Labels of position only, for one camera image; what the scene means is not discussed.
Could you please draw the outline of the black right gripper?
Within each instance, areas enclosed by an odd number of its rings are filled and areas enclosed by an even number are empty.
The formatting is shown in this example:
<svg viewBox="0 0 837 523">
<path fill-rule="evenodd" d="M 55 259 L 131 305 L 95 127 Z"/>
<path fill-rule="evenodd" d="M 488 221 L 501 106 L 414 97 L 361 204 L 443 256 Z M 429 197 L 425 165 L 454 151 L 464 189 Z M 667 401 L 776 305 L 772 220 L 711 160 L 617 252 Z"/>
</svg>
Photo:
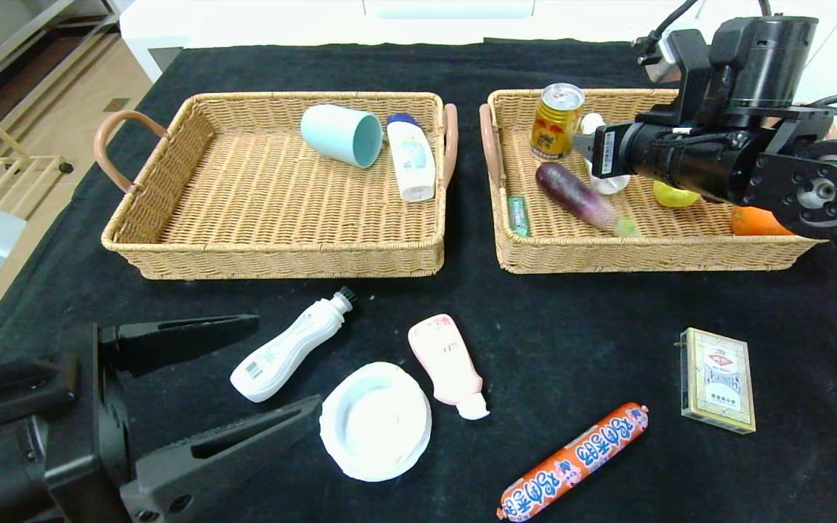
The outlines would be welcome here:
<svg viewBox="0 0 837 523">
<path fill-rule="evenodd" d="M 591 174 L 600 179 L 625 175 L 675 179 L 677 149 L 658 143 L 671 133 L 672 126 L 660 123 L 611 123 L 592 133 L 575 134 L 573 149 L 592 162 Z"/>
</svg>

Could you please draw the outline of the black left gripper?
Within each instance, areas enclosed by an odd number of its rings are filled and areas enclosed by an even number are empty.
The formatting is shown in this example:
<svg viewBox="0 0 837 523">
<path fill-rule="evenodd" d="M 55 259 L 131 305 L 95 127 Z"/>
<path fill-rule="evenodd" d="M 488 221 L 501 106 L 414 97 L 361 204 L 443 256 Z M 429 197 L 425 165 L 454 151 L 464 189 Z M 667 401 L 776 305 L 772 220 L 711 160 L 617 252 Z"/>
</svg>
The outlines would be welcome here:
<svg viewBox="0 0 837 523">
<path fill-rule="evenodd" d="M 241 314 L 84 325 L 57 336 L 51 354 L 0 364 L 0 522 L 193 522 L 262 473 L 313 430 L 321 395 L 154 450 L 126 483 L 126 410 L 104 367 L 144 376 L 245 340 L 259 324 Z"/>
</svg>

